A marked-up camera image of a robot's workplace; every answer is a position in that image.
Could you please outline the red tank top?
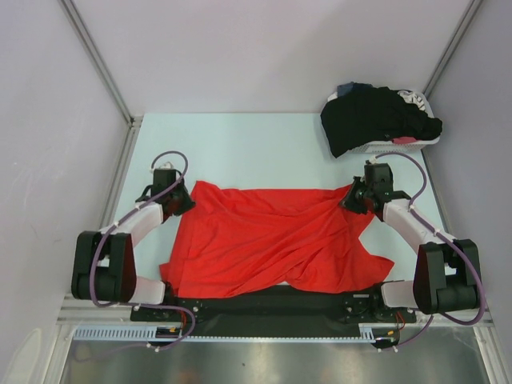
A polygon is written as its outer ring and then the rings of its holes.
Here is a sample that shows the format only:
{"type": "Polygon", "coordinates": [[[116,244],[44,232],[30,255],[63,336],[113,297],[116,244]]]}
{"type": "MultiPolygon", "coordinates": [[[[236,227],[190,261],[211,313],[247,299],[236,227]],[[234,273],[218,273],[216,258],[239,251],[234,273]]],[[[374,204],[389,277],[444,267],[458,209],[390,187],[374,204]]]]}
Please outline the red tank top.
{"type": "Polygon", "coordinates": [[[232,298],[280,283],[339,294],[382,282],[394,263],[370,253],[361,234],[372,214],[341,207],[348,186],[223,189],[199,181],[180,221],[162,280],[180,298],[232,298]]]}

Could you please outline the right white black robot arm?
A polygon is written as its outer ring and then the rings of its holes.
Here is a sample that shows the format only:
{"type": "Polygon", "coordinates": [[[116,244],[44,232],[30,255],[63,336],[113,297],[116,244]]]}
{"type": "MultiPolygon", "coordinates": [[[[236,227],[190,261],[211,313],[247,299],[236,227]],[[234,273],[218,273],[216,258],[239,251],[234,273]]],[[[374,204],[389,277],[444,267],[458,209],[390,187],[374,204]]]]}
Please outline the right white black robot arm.
{"type": "Polygon", "coordinates": [[[374,214],[416,253],[414,279],[384,282],[369,300],[370,314],[387,321],[399,307],[441,316],[459,325],[477,324],[486,310],[477,245],[434,226],[416,207],[417,195],[394,188],[386,163],[367,162],[354,177],[340,206],[355,214],[374,214]]]}

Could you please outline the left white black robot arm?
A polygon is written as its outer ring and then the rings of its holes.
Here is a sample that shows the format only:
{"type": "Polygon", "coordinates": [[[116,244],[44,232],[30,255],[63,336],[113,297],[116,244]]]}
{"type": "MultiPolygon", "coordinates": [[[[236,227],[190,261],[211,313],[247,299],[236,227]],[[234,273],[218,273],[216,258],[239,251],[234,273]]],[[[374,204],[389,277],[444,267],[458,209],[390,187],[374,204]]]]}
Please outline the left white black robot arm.
{"type": "Polygon", "coordinates": [[[73,297],[149,305],[157,318],[171,318],[177,309],[171,284],[139,277],[134,248],[168,218],[179,217],[194,207],[181,171],[154,170],[153,183],[146,186],[131,212],[119,222],[78,236],[71,280],[73,297]]]}

